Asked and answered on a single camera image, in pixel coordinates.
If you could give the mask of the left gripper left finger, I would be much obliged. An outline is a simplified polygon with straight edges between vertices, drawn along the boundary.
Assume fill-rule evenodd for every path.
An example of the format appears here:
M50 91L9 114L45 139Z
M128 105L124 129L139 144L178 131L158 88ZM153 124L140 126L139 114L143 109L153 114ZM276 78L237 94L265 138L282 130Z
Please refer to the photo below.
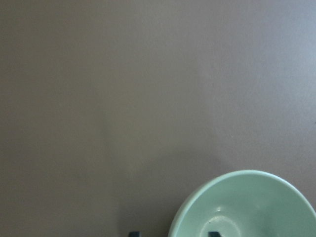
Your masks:
M129 232L128 237L140 237L140 232L139 231Z

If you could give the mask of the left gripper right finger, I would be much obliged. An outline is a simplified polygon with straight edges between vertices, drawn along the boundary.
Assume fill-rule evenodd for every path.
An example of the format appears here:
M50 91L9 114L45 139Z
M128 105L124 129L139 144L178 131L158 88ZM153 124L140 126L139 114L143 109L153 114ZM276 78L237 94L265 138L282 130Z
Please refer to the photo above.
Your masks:
M221 237L221 234L217 231L208 232L208 237Z

